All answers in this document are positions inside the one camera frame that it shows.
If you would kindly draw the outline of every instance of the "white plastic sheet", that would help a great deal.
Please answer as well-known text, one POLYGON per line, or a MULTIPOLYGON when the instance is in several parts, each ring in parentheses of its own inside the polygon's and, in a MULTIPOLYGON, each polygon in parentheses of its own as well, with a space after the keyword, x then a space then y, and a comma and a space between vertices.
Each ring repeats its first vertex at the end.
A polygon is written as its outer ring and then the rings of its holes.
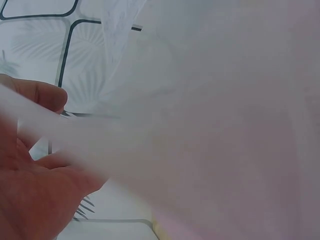
POLYGON ((159 13, 172 61, 163 82, 132 76, 110 96, 120 119, 61 121, 3 87, 1 110, 144 196, 177 240, 319 239, 318 112, 305 92, 320 93, 318 3, 163 0, 159 13), (165 6, 185 19, 169 25, 165 6))

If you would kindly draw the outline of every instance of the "translucent plastic film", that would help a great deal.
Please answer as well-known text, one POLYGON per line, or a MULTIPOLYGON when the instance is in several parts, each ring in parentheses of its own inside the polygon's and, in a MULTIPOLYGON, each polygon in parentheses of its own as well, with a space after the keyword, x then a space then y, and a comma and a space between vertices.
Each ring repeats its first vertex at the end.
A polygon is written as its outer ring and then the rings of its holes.
POLYGON ((173 239, 318 239, 319 5, 153 7, 149 51, 99 109, 117 119, 59 121, 1 87, 3 113, 145 197, 173 239))

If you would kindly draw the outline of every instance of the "dark grout line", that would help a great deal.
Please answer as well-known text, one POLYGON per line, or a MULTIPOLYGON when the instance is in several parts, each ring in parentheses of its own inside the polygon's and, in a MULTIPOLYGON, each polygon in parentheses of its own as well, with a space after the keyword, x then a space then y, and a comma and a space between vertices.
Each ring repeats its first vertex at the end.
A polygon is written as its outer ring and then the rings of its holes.
POLYGON ((66 13, 62 13, 62 14, 39 14, 39 15, 23 15, 23 16, 5 17, 4 10, 5 10, 5 7, 8 3, 8 1, 9 0, 5 0, 3 7, 0 11, 0 20, 6 21, 6 20, 13 20, 13 19, 52 18, 52 17, 63 18, 63 17, 70 16, 76 10, 78 2, 79 2, 79 0, 75 0, 72 8, 69 11, 67 11, 66 13))

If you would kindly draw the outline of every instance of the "hand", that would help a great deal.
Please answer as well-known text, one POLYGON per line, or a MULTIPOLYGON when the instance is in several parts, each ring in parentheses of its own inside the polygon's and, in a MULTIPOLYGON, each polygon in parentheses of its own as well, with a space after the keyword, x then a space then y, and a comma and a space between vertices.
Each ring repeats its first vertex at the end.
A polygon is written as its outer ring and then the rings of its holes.
MULTIPOLYGON (((0 84, 61 113, 67 93, 56 86, 0 74, 0 84)), ((81 200, 103 182, 68 164, 60 153, 34 161, 37 139, 0 115, 0 236, 4 240, 52 240, 70 222, 81 200)))

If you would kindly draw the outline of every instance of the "white tile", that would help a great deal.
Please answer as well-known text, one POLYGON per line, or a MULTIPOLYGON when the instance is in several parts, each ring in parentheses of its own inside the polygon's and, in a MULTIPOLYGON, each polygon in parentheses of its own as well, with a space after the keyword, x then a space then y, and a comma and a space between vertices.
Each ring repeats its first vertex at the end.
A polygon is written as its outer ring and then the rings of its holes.
POLYGON ((58 240, 158 240, 144 223, 74 222, 58 240))
POLYGON ((100 19, 102 0, 82 0, 79 3, 79 11, 86 19, 100 19))
POLYGON ((3 21, 0 33, 0 73, 55 83, 66 35, 62 21, 3 21))
POLYGON ((62 88, 68 93, 65 110, 90 113, 106 96, 106 52, 101 24, 83 22, 72 33, 62 88))
POLYGON ((38 160, 48 155, 48 140, 41 138, 29 151, 33 160, 38 160))
POLYGON ((25 15, 65 14, 75 0, 8 0, 3 16, 6 18, 25 15))

